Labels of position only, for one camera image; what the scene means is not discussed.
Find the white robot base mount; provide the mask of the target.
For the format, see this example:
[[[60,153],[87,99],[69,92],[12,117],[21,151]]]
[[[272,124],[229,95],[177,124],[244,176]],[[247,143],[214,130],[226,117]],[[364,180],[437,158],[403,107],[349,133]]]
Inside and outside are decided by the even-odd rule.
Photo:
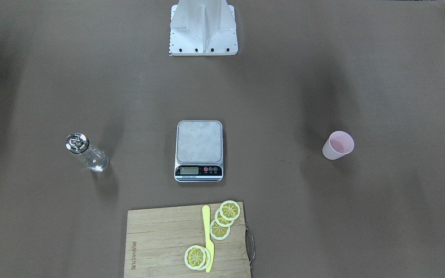
[[[170,16],[169,55],[237,55],[235,8],[226,0],[180,0]]]

